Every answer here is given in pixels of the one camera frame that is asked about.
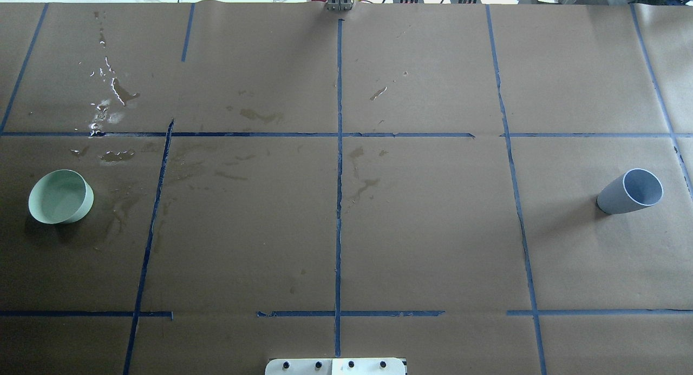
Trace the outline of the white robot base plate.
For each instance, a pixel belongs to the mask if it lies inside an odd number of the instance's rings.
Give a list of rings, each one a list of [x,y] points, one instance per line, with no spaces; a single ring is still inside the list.
[[[265,374],[407,374],[405,359],[376,358],[285,358],[272,359]]]

